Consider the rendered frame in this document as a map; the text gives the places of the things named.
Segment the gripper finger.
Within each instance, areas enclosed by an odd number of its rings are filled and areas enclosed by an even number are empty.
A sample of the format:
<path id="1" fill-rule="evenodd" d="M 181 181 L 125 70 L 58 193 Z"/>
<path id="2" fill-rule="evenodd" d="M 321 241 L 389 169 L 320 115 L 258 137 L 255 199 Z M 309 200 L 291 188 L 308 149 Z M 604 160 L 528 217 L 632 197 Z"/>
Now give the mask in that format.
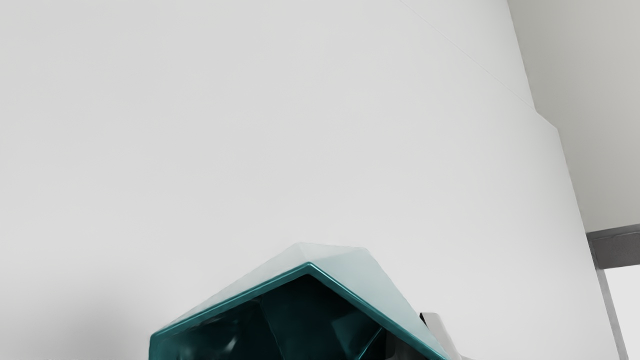
<path id="1" fill-rule="evenodd" d="M 449 355 L 450 360 L 474 360 L 459 353 L 454 344 L 453 338 L 447 331 L 444 322 L 439 314 L 435 312 L 421 312 L 420 319 L 425 323 L 432 335 L 437 339 L 443 350 Z"/>

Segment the teal faceted mug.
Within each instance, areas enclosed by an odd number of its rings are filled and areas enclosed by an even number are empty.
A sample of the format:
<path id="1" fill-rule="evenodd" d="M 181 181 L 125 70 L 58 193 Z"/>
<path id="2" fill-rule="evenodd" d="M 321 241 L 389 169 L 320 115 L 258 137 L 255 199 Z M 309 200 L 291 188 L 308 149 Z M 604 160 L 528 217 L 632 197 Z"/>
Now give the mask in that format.
<path id="1" fill-rule="evenodd" d="M 150 337 L 148 360 L 452 360 L 371 253 L 296 243 Z"/>

